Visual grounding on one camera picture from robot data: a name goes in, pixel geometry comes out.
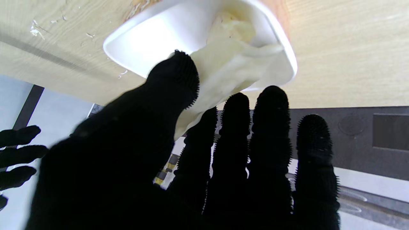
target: white floor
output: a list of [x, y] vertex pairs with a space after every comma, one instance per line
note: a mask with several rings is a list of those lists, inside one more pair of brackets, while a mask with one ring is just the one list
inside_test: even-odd
[[339, 212], [341, 217], [341, 230], [396, 230], [380, 223], [369, 221], [345, 212]]

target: robotic hand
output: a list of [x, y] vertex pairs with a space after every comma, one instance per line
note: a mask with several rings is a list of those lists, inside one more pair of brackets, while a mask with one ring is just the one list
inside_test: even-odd
[[[0, 148], [29, 144], [39, 133], [40, 128], [29, 126], [20, 130], [3, 130], [0, 132]], [[37, 158], [42, 158], [48, 149], [42, 145], [29, 145], [19, 149], [6, 148], [0, 151], [0, 168], [7, 168], [17, 164], [28, 164]], [[28, 181], [36, 173], [36, 169], [21, 166], [10, 171], [0, 172], [0, 191], [17, 188]], [[0, 211], [7, 205], [8, 199], [0, 195]]]
[[[236, 94], [227, 101], [210, 180], [215, 108], [188, 131], [168, 190], [155, 186], [152, 181], [174, 145], [177, 119], [198, 90], [194, 62], [175, 52], [152, 69], [145, 84], [81, 123], [43, 158], [26, 229], [163, 229], [169, 224], [289, 229], [293, 223], [338, 229], [331, 140], [325, 121], [315, 115], [299, 127], [297, 191], [291, 204], [285, 177], [291, 157], [288, 101], [274, 86], [258, 99], [250, 145], [248, 98]], [[169, 209], [176, 214], [163, 214]]]

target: white paint scratch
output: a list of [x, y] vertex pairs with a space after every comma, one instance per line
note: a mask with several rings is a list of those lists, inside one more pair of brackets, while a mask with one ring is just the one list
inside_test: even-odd
[[144, 8], [149, 5], [149, 3], [151, 2], [151, 0], [146, 0], [146, 3], [141, 7], [141, 11], [144, 10]]
[[41, 37], [43, 40], [45, 40], [43, 34], [42, 34], [40, 31], [38, 31], [38, 29], [34, 29], [33, 27], [31, 27], [30, 33], [31, 33], [33, 36], [35, 36], [35, 37], [37, 37], [38, 35], [40, 35], [40, 37]]
[[138, 3], [138, 5], [134, 6], [132, 10], [129, 12], [128, 17], [126, 18], [127, 20], [130, 19], [132, 16], [135, 15], [136, 11], [138, 10], [139, 6], [141, 5], [141, 2]]
[[33, 36], [35, 36], [35, 37], [37, 37], [38, 35], [40, 35], [40, 37], [41, 37], [43, 40], [45, 40], [43, 34], [42, 34], [38, 29], [36, 29], [36, 27], [39, 27], [39, 26], [38, 26], [38, 23], [37, 23], [37, 21], [36, 21], [35, 19], [33, 19], [33, 23], [31, 24], [31, 27], [30, 27], [30, 33], [31, 33]]
[[87, 35], [87, 36], [90, 37], [90, 38], [94, 38], [94, 37], [95, 37], [95, 34], [94, 34], [94, 35], [91, 35], [91, 34], [89, 34], [89, 33], [85, 33], [85, 35]]

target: black glove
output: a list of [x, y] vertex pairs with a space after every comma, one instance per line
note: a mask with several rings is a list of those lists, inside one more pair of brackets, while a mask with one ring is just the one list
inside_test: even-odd
[[162, 216], [168, 206], [186, 217], [179, 226], [205, 228], [153, 185], [171, 155], [177, 119], [198, 89], [194, 62], [176, 51], [145, 84], [81, 123], [43, 158], [26, 229], [150, 228], [171, 218]]
[[224, 228], [339, 229], [338, 183], [324, 119], [309, 115], [300, 122], [294, 205], [286, 178], [292, 154], [286, 94], [275, 86], [260, 94], [250, 142], [248, 98], [239, 93], [226, 102], [213, 154], [213, 176], [208, 180], [216, 122], [216, 110], [211, 109], [188, 131], [168, 192], [196, 212], [202, 212], [204, 205], [203, 215]]
[[[3, 130], [0, 132], [0, 169], [17, 164], [28, 164], [37, 158], [42, 158], [48, 149], [42, 145], [29, 145], [16, 149], [16, 145], [29, 144], [41, 132], [37, 126], [29, 126], [20, 130]], [[0, 191], [17, 188], [28, 181], [36, 173], [36, 169], [29, 166], [17, 167], [11, 171], [0, 172]], [[7, 204], [7, 198], [0, 196], [0, 210]]]

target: glove finger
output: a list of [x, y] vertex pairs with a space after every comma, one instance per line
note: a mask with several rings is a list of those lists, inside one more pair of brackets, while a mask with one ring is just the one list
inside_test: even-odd
[[28, 126], [19, 130], [3, 130], [0, 132], [0, 148], [19, 144], [29, 144], [39, 133], [38, 126]]
[[331, 165], [331, 137], [322, 117], [308, 115], [302, 119], [297, 150], [294, 216], [298, 223], [312, 229], [339, 229], [339, 185]]
[[288, 136], [288, 98], [279, 87], [267, 87], [258, 97], [252, 131], [248, 165], [249, 210], [283, 220], [292, 211], [291, 188], [286, 178], [292, 149]]
[[36, 172], [37, 170], [35, 168], [29, 166], [21, 166], [11, 171], [1, 172], [0, 191], [22, 186], [24, 182], [28, 181]]
[[197, 212], [202, 211], [205, 203], [216, 124], [215, 107], [206, 111], [200, 122], [187, 131], [175, 178], [167, 189]]
[[0, 195], [0, 211], [7, 205], [8, 199]]
[[229, 227], [243, 223], [237, 216], [244, 212], [245, 170], [248, 159], [249, 100], [242, 93], [233, 95], [222, 114], [220, 139], [213, 153], [213, 176], [208, 185], [204, 214]]
[[19, 149], [8, 148], [0, 151], [0, 168], [16, 164], [28, 164], [37, 158], [42, 158], [48, 152], [43, 145], [29, 145]]

